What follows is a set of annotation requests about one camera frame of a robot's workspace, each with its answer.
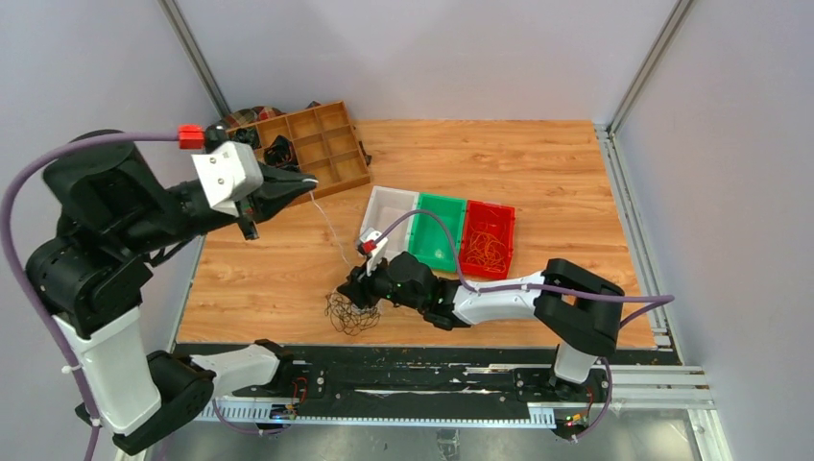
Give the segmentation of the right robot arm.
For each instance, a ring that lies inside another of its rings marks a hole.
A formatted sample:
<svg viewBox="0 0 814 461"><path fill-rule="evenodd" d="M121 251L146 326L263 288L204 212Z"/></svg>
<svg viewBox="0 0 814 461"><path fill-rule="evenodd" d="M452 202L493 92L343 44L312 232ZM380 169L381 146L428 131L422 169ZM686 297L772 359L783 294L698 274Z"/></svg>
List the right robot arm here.
<svg viewBox="0 0 814 461"><path fill-rule="evenodd" d="M403 252L374 269L351 270L338 292L358 310L379 301L416 310L436 328L469 328L485 322L534 320L561 339L548 384L561 400L587 388L593 363L616 351L625 292L615 283L566 259L518 279L473 282L436 276Z"/></svg>

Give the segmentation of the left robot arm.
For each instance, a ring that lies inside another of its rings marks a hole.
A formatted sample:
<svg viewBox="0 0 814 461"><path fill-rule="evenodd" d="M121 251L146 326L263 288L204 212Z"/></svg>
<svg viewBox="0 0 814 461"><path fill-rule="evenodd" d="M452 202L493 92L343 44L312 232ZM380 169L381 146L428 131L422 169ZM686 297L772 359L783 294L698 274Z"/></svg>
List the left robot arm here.
<svg viewBox="0 0 814 461"><path fill-rule="evenodd" d="M147 352L140 333L142 288L158 265L195 238L224 227L257 237L317 179L259 162L221 129L187 126L163 134L193 153L198 177L173 187L157 180L138 150L141 133L87 133L32 164L60 203L55 236L26 263L10 257L22 287L68 360L83 401L77 415L107 429L136 455L193 421L215 399L253 385L272 397L294 384L288 353L261 339L214 355Z"/></svg>

